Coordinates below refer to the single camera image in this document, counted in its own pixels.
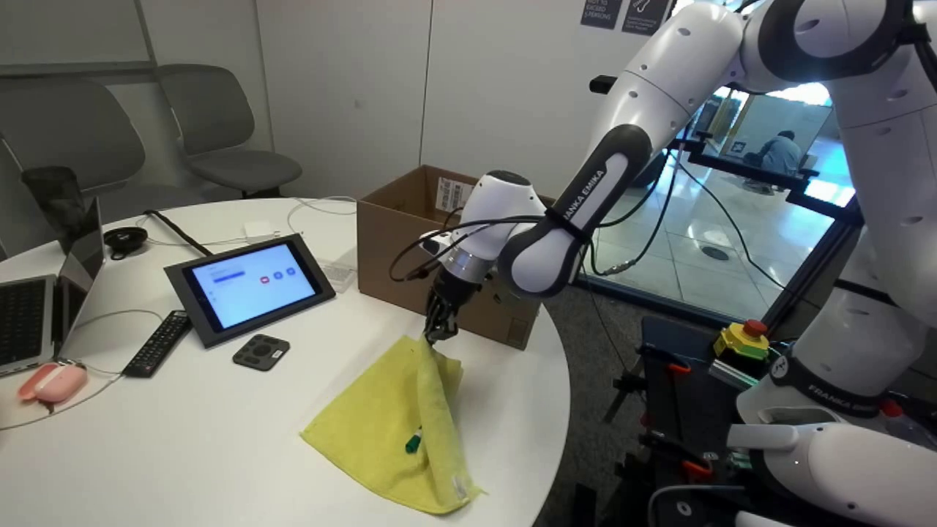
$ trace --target tablet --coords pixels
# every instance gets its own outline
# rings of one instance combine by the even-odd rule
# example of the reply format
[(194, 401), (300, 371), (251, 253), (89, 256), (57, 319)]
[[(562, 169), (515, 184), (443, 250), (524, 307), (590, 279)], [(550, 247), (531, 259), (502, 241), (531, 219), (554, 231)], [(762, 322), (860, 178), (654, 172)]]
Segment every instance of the tablet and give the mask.
[(206, 348), (335, 298), (300, 235), (168, 268)]

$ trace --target desk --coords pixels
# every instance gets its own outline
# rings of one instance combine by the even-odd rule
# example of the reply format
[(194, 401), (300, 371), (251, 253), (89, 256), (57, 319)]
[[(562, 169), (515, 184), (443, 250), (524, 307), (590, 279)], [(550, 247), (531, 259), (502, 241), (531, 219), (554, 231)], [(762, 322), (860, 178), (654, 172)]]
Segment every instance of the desk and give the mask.
[[(98, 399), (46, 421), (0, 434), (0, 525), (534, 525), (557, 477), (568, 430), (568, 363), (557, 326), (538, 314), (528, 352), (475, 333), (440, 344), (462, 360), (456, 399), (475, 503), (432, 519), (389, 503), (307, 448), (301, 429), (423, 317), (360, 297), (355, 288), (355, 206), (251, 200), (168, 212), (215, 253), (246, 235), (304, 235), (338, 288), (338, 298), (263, 333), (292, 352), (270, 371), (231, 363), (246, 338), (206, 352), (188, 333), (152, 380), (109, 377), (178, 298), (168, 263), (191, 259), (161, 227), (147, 227), (150, 253), (109, 260), (64, 358), (92, 369)], [(60, 250), (41, 247), (0, 263), (0, 279), (57, 269)], [(25, 377), (0, 380), (0, 424), (25, 420), (11, 401)]]

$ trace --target tablet screen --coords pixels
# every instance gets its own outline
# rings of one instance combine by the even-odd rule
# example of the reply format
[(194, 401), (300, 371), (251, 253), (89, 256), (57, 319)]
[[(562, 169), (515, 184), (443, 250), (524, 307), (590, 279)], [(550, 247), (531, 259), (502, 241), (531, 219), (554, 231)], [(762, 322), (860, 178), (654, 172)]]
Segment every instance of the tablet screen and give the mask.
[(194, 279), (219, 329), (235, 329), (285, 306), (317, 297), (288, 247), (194, 268)]

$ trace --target table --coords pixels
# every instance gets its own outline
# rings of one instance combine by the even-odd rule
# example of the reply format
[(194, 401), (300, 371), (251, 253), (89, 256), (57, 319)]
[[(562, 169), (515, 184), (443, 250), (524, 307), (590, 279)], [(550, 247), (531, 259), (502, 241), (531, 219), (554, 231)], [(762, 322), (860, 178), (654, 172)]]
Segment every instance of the table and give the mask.
[[(547, 311), (524, 352), (459, 333), (436, 348), (462, 360), (456, 424), (473, 477), (487, 489), (434, 519), (389, 503), (304, 445), (304, 424), (423, 317), (360, 297), (355, 202), (250, 200), (165, 212), (209, 250), (301, 231), (338, 298), (263, 333), (292, 352), (268, 374), (231, 363), (250, 341), (206, 352), (188, 333), (152, 380), (117, 377), (124, 363), (178, 307), (165, 268), (194, 259), (161, 227), (152, 247), (109, 260), (64, 358), (92, 371), (77, 407), (0, 430), (0, 525), (534, 525), (560, 470), (568, 430), (568, 363)], [(57, 269), (41, 247), (0, 263), (0, 279)], [(17, 407), (25, 374), (0, 380), (0, 429), (41, 415)]]

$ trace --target laptop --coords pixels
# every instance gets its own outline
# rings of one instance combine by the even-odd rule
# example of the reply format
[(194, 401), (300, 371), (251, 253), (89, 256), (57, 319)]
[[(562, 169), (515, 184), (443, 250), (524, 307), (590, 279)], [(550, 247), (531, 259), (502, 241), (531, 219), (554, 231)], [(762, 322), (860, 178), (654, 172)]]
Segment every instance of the laptop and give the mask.
[(0, 285), (0, 374), (57, 360), (105, 260), (101, 208), (71, 229), (57, 276)]

